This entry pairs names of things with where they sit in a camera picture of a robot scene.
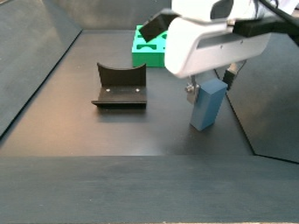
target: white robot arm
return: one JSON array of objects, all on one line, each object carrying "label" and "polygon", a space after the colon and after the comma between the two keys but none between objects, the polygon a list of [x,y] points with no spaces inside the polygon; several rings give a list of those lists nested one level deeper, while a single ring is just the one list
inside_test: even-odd
[{"label": "white robot arm", "polygon": [[[282,19],[270,10],[276,8],[274,11],[293,20],[289,14],[298,2],[299,0],[173,0],[174,13],[166,12],[169,17],[158,17],[155,22],[165,30],[169,26],[166,68],[177,77],[185,78],[258,56],[268,47],[270,33],[277,29],[285,33],[293,30],[292,33],[298,37],[298,21],[292,21],[294,24],[290,27],[282,28],[285,25],[281,24],[276,28]],[[149,22],[141,30],[145,37],[151,36],[150,32],[154,31],[146,27]]]}]

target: blue rectangular block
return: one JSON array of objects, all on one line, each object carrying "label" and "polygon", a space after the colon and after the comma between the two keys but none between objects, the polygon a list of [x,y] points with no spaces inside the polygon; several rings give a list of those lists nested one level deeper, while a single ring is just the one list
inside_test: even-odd
[{"label": "blue rectangular block", "polygon": [[191,114],[191,125],[197,130],[205,130],[215,123],[227,87],[229,85],[219,79],[209,80],[201,85]]}]

